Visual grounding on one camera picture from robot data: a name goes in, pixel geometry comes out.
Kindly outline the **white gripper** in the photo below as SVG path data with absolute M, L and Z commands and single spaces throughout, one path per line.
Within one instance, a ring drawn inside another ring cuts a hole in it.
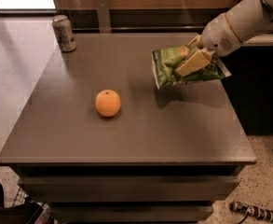
M 204 49 L 198 49 L 178 65 L 174 72 L 179 77 L 186 77 L 209 65 L 215 51 L 219 57 L 231 54 L 240 48 L 241 41 L 235 34 L 226 14 L 222 13 L 206 25 L 201 35 L 192 38 L 188 46 L 203 46 Z

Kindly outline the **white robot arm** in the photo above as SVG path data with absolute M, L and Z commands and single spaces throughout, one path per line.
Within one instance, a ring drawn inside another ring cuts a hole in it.
M 198 50 L 174 73 L 186 77 L 225 57 L 256 35 L 273 32 L 273 0 L 242 0 L 210 21 L 197 36 Z

